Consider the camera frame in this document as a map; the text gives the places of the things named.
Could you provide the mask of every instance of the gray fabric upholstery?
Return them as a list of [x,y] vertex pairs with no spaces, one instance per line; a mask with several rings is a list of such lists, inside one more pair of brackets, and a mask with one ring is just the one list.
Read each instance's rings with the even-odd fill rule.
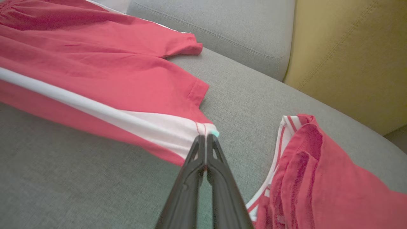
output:
[[203,46],[282,81],[294,0],[131,0],[127,14],[195,34]]
[[[201,110],[219,140],[243,199],[264,181],[282,115],[315,115],[353,159],[390,189],[407,193],[407,155],[352,118],[264,74],[204,49],[173,57],[210,85]],[[115,142],[0,105],[0,228],[151,229],[179,167]],[[198,228],[211,228],[210,185]]]

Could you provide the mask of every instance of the white side panel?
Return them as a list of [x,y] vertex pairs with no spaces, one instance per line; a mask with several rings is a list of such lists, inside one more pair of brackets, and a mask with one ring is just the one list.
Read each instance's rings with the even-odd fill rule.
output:
[[102,119],[147,141],[165,147],[182,158],[186,158],[197,135],[204,134],[205,130],[206,134],[219,134],[212,124],[196,123],[190,119],[168,114],[118,110],[5,68],[0,68],[0,79]]
[[[294,125],[300,124],[297,129],[301,128],[301,123],[297,116],[291,116],[291,119],[293,120]],[[257,220],[257,209],[258,209],[257,201],[258,201],[258,199],[261,197],[261,195],[263,195],[263,193],[265,196],[270,197],[269,188],[270,188],[271,182],[273,181],[273,177],[277,171],[277,167],[278,167],[277,160],[279,157],[278,153],[280,152],[280,158],[281,158],[284,153],[285,148],[288,145],[288,142],[290,142],[293,135],[294,135],[294,130],[293,130],[293,127],[291,126],[291,123],[288,120],[288,117],[283,116],[283,118],[280,122],[280,127],[278,129],[276,148],[274,150],[273,163],[271,164],[269,173],[268,173],[264,183],[260,186],[259,190],[246,204],[247,209],[249,209],[250,207],[253,207],[253,205],[256,205],[256,207],[249,212],[249,216],[252,221]]]
[[126,14],[129,9],[130,0],[87,0],[95,5],[98,5],[110,12]]
[[297,130],[299,130],[302,127],[300,119],[298,118],[298,116],[291,116],[291,120],[293,120],[294,126],[295,126],[295,128]]

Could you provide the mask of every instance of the shirt sleeve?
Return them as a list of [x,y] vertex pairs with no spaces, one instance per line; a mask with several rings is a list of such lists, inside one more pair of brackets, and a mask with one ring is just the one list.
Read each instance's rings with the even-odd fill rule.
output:
[[[198,55],[202,44],[191,33],[180,33],[133,16],[109,12],[85,0],[6,0],[0,24],[21,31],[55,31],[54,39],[100,44],[107,52],[126,52],[168,57]],[[12,15],[19,20],[10,20]],[[81,40],[64,36],[72,31]]]

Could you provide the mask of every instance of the yellow cushion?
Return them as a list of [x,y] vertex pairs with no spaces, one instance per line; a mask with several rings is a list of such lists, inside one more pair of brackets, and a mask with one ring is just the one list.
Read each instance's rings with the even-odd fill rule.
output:
[[297,1],[284,82],[382,135],[407,124],[407,1]]

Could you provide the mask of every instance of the red and white shirt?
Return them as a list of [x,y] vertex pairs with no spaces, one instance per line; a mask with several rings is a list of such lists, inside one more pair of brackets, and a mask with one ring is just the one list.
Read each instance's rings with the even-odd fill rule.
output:
[[164,59],[198,55],[193,34],[85,0],[6,0],[0,50],[0,101],[20,110],[177,165],[217,134],[199,110],[208,85]]
[[306,114],[283,117],[269,174],[246,207],[256,229],[407,225],[407,195],[354,164]]

